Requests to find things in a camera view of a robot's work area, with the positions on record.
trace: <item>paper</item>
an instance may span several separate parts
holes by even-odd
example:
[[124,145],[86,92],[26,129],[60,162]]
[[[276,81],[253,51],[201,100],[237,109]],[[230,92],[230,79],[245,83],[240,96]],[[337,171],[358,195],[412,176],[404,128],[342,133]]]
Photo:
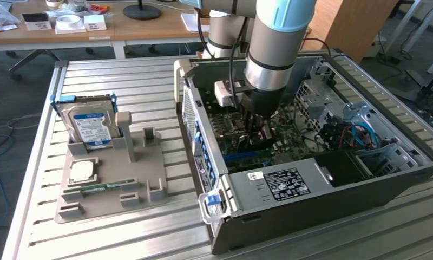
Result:
[[16,28],[17,28],[17,26],[14,24],[6,25],[6,26],[0,26],[0,31],[8,31],[8,30],[12,30]]
[[[185,24],[186,30],[197,32],[197,17],[196,14],[181,14],[182,23]],[[210,26],[202,25],[202,31],[209,31]]]

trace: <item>gray carpet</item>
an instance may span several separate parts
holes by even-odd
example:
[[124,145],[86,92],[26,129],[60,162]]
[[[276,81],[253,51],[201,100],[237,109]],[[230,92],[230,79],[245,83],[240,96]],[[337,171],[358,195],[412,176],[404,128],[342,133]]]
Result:
[[[392,31],[394,30],[401,16],[396,19],[388,20],[385,27],[382,29],[382,36],[389,37]],[[406,33],[410,28],[404,32],[398,42],[401,43]],[[192,51],[200,50],[200,44],[190,44]],[[70,49],[70,50],[54,50],[54,54],[62,60],[94,60],[94,59],[113,59],[113,50],[108,47],[93,48],[94,55],[85,53],[84,49]],[[164,44],[157,46],[157,53],[150,54],[148,52],[148,46],[132,47],[132,51],[136,55],[126,55],[126,57],[134,56],[158,56],[158,55],[178,55],[185,54],[185,48],[182,44]],[[28,54],[28,51],[17,51],[18,58]],[[409,61],[402,59],[402,62],[397,65],[401,69],[417,70],[421,75],[425,74],[425,70],[433,63],[433,32],[426,31],[420,42],[416,44],[410,51],[413,60]],[[6,57],[4,52],[0,52],[0,119],[10,119],[26,114],[40,113],[41,107],[44,105],[44,98],[46,96],[46,89],[53,73],[53,61],[48,56],[40,56],[34,59],[21,70],[20,74],[24,79],[20,82],[13,81],[9,78],[8,68],[17,61],[17,58]],[[366,59],[362,61],[361,66],[370,73],[370,75],[381,80],[385,77],[397,73],[397,71],[382,64],[380,64],[374,59]],[[386,86],[405,86],[413,84],[405,80],[405,75],[394,77],[384,82]],[[32,124],[37,122],[36,119],[28,120],[22,123]],[[21,181],[26,169],[28,158],[30,155],[33,137],[36,134],[36,128],[26,130],[16,130],[13,132],[13,147],[1,157],[0,157],[0,178],[5,187],[5,192],[8,196],[8,201],[10,205],[9,216],[0,224],[0,257],[4,249],[4,244],[8,234],[8,226],[10,224],[13,209],[16,206]],[[1,129],[0,133],[8,134],[9,129]],[[4,199],[0,194],[0,219],[4,213]]]

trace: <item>metal table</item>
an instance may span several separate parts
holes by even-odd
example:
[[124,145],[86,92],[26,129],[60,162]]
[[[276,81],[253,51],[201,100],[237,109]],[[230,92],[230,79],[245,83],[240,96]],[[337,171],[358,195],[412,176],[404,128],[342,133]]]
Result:
[[[2,259],[433,259],[433,177],[384,207],[226,255],[210,255],[174,110],[173,62],[180,58],[77,61],[54,69]],[[410,121],[413,114],[393,102],[394,96],[340,59],[433,148],[432,128]],[[154,126],[164,138],[170,202],[58,225],[53,216],[68,134],[49,96],[112,91],[118,110],[133,113],[132,131]]]

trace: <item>blue hard drive label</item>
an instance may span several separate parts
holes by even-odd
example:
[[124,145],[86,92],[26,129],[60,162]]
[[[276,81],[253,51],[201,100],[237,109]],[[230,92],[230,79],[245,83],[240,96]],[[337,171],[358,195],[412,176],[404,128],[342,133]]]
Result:
[[73,121],[85,144],[102,146],[110,142],[109,128],[102,124],[104,113],[74,115]]
[[297,168],[268,173],[264,175],[264,178],[273,197],[278,202],[309,194],[309,188]]

